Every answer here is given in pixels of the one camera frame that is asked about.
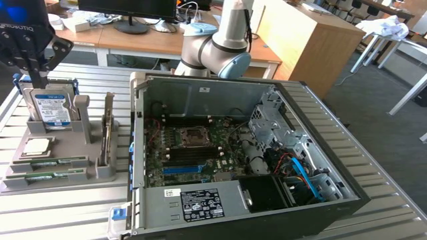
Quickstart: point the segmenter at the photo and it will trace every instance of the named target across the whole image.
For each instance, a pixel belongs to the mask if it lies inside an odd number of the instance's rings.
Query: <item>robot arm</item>
[[[55,56],[47,59],[50,42]],[[44,0],[0,1],[0,61],[30,75],[34,88],[46,88],[48,71],[72,48],[74,43],[55,35]]]
[[[187,26],[182,59],[175,74],[225,79],[242,77],[251,63],[246,32],[250,27],[251,0],[226,0],[219,30],[207,23]]]

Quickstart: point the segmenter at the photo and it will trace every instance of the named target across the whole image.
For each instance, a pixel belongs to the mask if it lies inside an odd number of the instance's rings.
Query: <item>power supply label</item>
[[[180,192],[182,210],[186,222],[225,217],[225,209],[217,188]]]
[[[67,126],[71,123],[67,99],[59,94],[36,94],[35,100],[43,122],[50,126]]]

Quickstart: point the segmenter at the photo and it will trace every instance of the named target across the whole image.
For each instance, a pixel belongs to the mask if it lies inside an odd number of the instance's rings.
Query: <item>white table leg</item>
[[[393,107],[393,109],[390,110],[389,114],[393,116],[397,114],[397,112],[401,110],[401,108],[403,107],[403,105],[415,97],[417,94],[419,94],[419,92],[425,89],[425,87],[427,86],[427,73],[426,75],[422,77],[422,79],[418,81],[418,83],[415,84],[415,86],[411,88],[411,90],[407,92],[407,94],[405,95],[405,97],[401,99],[401,101],[398,102],[398,104]]]
[[[366,47],[366,49],[365,49],[365,51],[363,51],[363,53],[362,53],[362,55],[361,55],[361,57],[359,57],[359,59],[358,59],[358,61],[355,62],[355,65],[353,66],[353,69],[350,70],[350,72],[351,72],[353,74],[357,72],[358,67],[359,67],[363,59],[367,57],[367,55],[369,55],[369,53],[370,53],[370,51],[371,51],[371,49],[373,49],[373,47],[374,47],[378,39],[379,39],[379,35],[375,34],[374,37],[373,37],[371,42],[369,43],[369,45],[367,45],[367,47]]]
[[[390,56],[395,53],[395,51],[398,50],[398,47],[401,46],[401,44],[402,44],[402,41],[399,41],[399,42],[394,45],[394,47],[393,47],[393,49],[390,50],[387,56],[385,57],[383,61],[382,61],[381,64],[378,65],[378,68],[379,68],[379,69],[383,68],[383,66],[385,66],[385,64],[386,64]]]
[[[107,54],[108,54],[107,48],[98,48],[96,49],[98,66],[108,67]]]
[[[269,67],[266,68],[265,75],[262,76],[263,79],[274,79],[275,72],[278,70],[278,64],[270,63]]]
[[[385,42],[386,42],[386,38],[383,38],[383,39],[381,40],[381,42],[379,42],[379,44],[378,44],[378,46],[377,46],[377,48],[375,48],[374,52],[371,53],[371,55],[369,56],[367,60],[365,61],[363,66],[370,65],[370,63],[371,63],[371,61],[373,61],[373,58],[374,58],[374,57],[375,57],[375,55],[379,53],[379,50],[381,50],[381,48],[382,48],[382,46],[383,46]]]
[[[419,140],[427,144],[427,133],[419,138]]]

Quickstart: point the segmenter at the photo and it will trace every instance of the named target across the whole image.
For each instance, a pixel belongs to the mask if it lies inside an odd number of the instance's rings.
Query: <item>slotted metal surface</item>
[[[102,119],[106,92],[116,93],[114,115],[120,122],[116,180],[2,195],[0,239],[107,239],[108,210],[127,199],[131,130],[128,85],[132,71],[130,68],[60,64],[50,73],[51,77],[79,79],[80,94],[90,95],[91,98],[91,119]],[[299,82],[285,82],[283,85],[373,198],[351,217],[337,221],[319,235],[306,239],[427,239],[425,214],[322,101]],[[2,121],[4,128],[0,132],[0,176],[12,160],[27,128],[28,110],[20,96],[11,106],[15,109],[11,109]]]

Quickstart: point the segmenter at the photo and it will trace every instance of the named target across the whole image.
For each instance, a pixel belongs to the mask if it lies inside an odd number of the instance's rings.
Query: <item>gray carpet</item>
[[[120,64],[118,56],[108,56],[108,65],[128,67]],[[350,74],[350,69],[358,60],[354,54],[341,74],[338,82]],[[96,65],[94,53],[71,52],[66,63]],[[131,64],[138,68],[151,69],[156,59],[138,58]],[[12,85],[12,74],[16,70],[0,64],[0,100],[8,95]],[[373,154],[391,177],[427,212],[427,145],[419,137],[427,132],[427,108],[410,102],[395,116],[386,114],[409,88],[397,78],[375,66],[363,67],[347,79],[342,86],[334,86],[326,97],[326,102],[345,123],[349,130]]]

